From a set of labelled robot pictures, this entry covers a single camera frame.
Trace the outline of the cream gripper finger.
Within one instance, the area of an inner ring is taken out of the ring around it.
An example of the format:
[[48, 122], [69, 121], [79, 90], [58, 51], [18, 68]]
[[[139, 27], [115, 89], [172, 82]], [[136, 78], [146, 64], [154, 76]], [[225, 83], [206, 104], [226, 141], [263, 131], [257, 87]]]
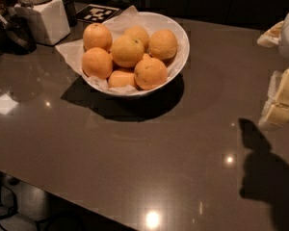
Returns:
[[267, 96], [259, 126], [265, 130], [273, 130], [289, 121], [289, 67], [283, 72], [276, 70], [273, 73]]
[[257, 43], [264, 47], [275, 47], [281, 45], [281, 31], [284, 21], [277, 24], [263, 33], [257, 40]]

